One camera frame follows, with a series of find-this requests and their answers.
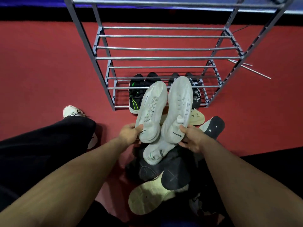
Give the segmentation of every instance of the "forearm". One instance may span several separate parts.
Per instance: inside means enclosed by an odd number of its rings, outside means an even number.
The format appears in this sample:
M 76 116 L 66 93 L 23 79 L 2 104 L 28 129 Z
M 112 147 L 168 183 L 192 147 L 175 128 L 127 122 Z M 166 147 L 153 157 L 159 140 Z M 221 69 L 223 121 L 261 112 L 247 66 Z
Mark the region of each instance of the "forearm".
M 7 226 L 75 226 L 127 148 L 115 138 L 66 163 L 0 213 Z
M 235 226 L 302 226 L 303 201 L 213 139 L 203 155 Z

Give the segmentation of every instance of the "shoe rack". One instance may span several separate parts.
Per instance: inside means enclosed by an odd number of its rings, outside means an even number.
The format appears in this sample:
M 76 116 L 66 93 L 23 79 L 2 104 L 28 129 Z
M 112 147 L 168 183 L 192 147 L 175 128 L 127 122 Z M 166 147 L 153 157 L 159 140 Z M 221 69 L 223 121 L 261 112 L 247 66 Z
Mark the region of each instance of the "shoe rack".
M 129 68 L 144 68 L 144 69 L 156 69 L 156 68 L 201 68 L 201 75 L 195 76 L 197 79 L 200 79 L 201 86 L 193 86 L 199 87 L 201 91 L 201 98 L 204 96 L 204 100 L 201 104 L 201 107 L 209 107 L 211 103 L 214 101 L 216 96 L 219 94 L 221 89 L 227 84 L 232 76 L 234 76 L 235 72 L 244 64 L 245 59 L 252 53 L 253 49 L 260 43 L 260 41 L 264 38 L 264 36 L 271 30 L 274 24 L 278 21 L 278 19 L 282 16 L 282 14 L 287 10 L 293 0 L 263 0 L 263 4 L 249 4 L 249 0 L 246 3 L 245 0 L 238 0 L 236 3 L 192 3 L 192 2 L 164 2 L 164 1 L 127 1 L 127 0 L 64 0 L 66 7 L 71 15 L 74 24 L 78 30 L 78 33 L 83 41 L 84 47 L 90 57 L 90 60 L 93 64 L 93 67 L 100 79 L 102 87 L 104 88 L 105 94 L 108 98 L 108 101 L 113 110 L 116 109 L 125 109 L 129 108 L 128 105 L 116 105 L 115 98 L 116 92 L 118 90 L 127 90 L 127 89 L 146 89 L 148 87 L 118 87 L 118 83 L 121 81 L 130 81 L 134 79 L 134 75 L 130 77 L 117 77 L 115 69 L 129 69 Z M 76 6 L 91 5 L 94 15 L 97 20 L 98 30 L 96 33 L 96 38 L 93 46 L 90 45 L 84 27 L 79 20 L 76 13 Z M 202 28 L 202 27 L 127 27 L 127 26 L 103 26 L 100 20 L 98 6 L 97 5 L 107 5 L 107 6 L 150 6 L 150 7 L 216 7 L 216 8 L 233 8 L 225 26 L 223 28 Z M 253 40 L 251 45 L 248 47 L 246 51 L 243 51 L 237 40 L 235 39 L 233 33 L 230 31 L 229 27 L 232 24 L 233 19 L 235 18 L 238 10 L 240 8 L 243 9 L 274 9 L 275 13 L 272 15 L 271 19 L 267 22 L 267 24 L 262 28 L 259 35 Z M 105 29 L 127 29 L 130 34 L 128 35 L 107 35 L 104 33 Z M 146 35 L 132 35 L 132 30 L 145 30 L 147 32 Z M 184 32 L 185 35 L 148 35 L 149 30 L 180 30 Z M 207 31 L 221 31 L 220 36 L 210 36 L 210 35 L 186 35 L 187 30 L 199 30 L 200 32 Z M 218 38 L 217 44 L 212 48 L 134 48 L 134 47 L 111 47 L 108 46 L 106 38 L 184 38 L 184 40 L 188 38 Z M 221 47 L 223 39 L 229 39 L 231 41 L 231 47 Z M 97 50 L 104 49 L 106 51 L 106 57 L 98 57 Z M 112 57 L 110 54 L 110 50 L 135 50 L 135 51 L 212 51 L 209 57 Z M 216 56 L 217 51 L 219 50 L 229 50 L 235 49 L 238 56 L 236 57 L 219 57 Z M 217 66 L 215 64 L 215 60 L 228 60 L 233 59 L 237 60 L 236 64 L 229 72 L 229 74 L 223 80 L 220 77 Z M 107 60 L 107 69 L 105 75 L 101 72 L 98 60 Z M 114 66 L 113 61 L 115 60 L 129 60 L 129 64 L 134 60 L 152 60 L 152 61 L 174 61 L 174 60 L 205 60 L 206 64 L 204 66 Z M 204 85 L 203 79 L 209 78 L 210 76 L 206 76 L 205 73 L 207 69 L 213 69 L 214 76 L 218 84 L 216 85 Z M 168 80 L 171 76 L 159 76 L 161 80 Z M 138 79 L 147 79 L 148 77 L 136 77 Z M 113 79 L 113 86 L 109 86 L 108 80 Z M 214 89 L 211 94 L 211 97 L 208 97 L 208 89 Z

